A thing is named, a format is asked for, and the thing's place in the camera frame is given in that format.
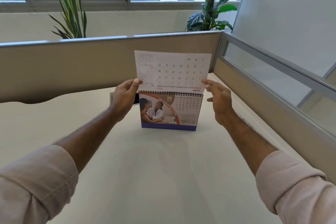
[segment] doctor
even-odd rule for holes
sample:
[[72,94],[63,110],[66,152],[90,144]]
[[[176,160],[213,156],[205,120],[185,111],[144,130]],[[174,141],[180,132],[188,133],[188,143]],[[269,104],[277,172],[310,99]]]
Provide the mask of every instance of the doctor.
[[156,120],[161,119],[163,115],[162,111],[163,103],[162,102],[156,102],[155,106],[152,108],[149,108],[146,112],[150,120]]

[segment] patient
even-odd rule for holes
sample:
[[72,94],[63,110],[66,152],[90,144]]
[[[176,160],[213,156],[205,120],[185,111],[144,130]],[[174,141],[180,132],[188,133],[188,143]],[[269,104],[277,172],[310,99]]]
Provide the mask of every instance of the patient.
[[158,122],[158,121],[162,121],[161,118],[155,119],[155,120],[150,120],[150,118],[147,115],[147,111],[150,107],[150,103],[149,100],[145,99],[145,98],[141,98],[139,99],[139,103],[140,103],[140,115],[141,115],[141,122],[143,123],[154,123],[154,122]]

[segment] left hand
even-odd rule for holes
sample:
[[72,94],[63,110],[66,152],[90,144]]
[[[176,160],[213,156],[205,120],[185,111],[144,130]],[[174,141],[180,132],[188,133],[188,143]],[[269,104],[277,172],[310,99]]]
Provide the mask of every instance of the left hand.
[[131,110],[140,84],[142,81],[134,79],[123,82],[115,88],[110,108],[117,122],[121,121]]

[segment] beige partition panel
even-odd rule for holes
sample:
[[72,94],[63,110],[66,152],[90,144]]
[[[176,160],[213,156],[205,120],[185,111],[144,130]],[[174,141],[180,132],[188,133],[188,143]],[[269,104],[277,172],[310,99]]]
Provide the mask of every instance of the beige partition panel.
[[137,76],[134,50],[212,53],[212,63],[220,38],[221,32],[154,34],[1,47],[0,103],[37,103],[62,94],[117,86]]
[[214,74],[307,162],[324,171],[336,184],[334,147],[330,147],[312,128],[302,124],[220,59],[216,61]]

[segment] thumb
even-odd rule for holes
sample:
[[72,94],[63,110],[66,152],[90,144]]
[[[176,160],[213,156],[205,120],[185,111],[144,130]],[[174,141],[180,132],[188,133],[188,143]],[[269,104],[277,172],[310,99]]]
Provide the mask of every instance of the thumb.
[[207,85],[207,86],[205,86],[205,88],[207,89],[208,92],[211,92],[214,97],[216,95],[222,94],[220,89],[218,87],[214,86],[214,85]]
[[138,78],[134,79],[131,87],[128,90],[129,94],[135,95],[139,88],[139,84],[140,84],[139,79]]

